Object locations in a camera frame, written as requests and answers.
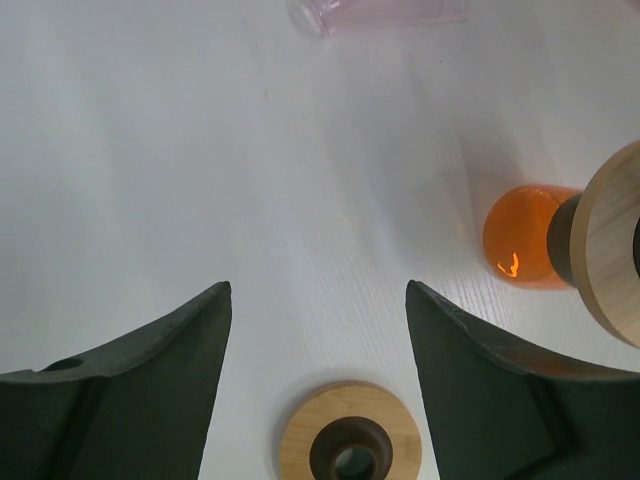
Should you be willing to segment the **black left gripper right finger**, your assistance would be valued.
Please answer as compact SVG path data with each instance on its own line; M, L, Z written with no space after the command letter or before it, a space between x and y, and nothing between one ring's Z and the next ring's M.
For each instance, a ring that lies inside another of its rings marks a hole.
M443 479L635 479L639 376L574 359L412 281L406 314Z

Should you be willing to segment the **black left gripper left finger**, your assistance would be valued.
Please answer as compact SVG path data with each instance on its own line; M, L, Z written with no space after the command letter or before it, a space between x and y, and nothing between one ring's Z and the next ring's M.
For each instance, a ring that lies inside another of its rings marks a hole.
M195 479L231 328L231 286L40 371L1 377L5 479Z

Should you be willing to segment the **orange glass carafe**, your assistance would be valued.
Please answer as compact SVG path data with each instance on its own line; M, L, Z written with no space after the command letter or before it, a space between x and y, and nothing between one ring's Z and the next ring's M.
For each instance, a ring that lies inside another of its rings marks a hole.
M490 209L484 222L482 245L485 258L498 278L518 288L559 290L570 286L570 266L560 273L556 259L568 259L569 223L557 228L559 240L549 239L553 218L566 206L575 208L581 191L570 187L529 184L516 187Z

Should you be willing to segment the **pink glass dripper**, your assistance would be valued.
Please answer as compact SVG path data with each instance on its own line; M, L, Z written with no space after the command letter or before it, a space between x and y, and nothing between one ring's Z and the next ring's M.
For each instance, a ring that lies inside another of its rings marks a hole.
M324 38L336 32L422 26L467 18L469 1L331 0L287 1L292 23L307 35Z

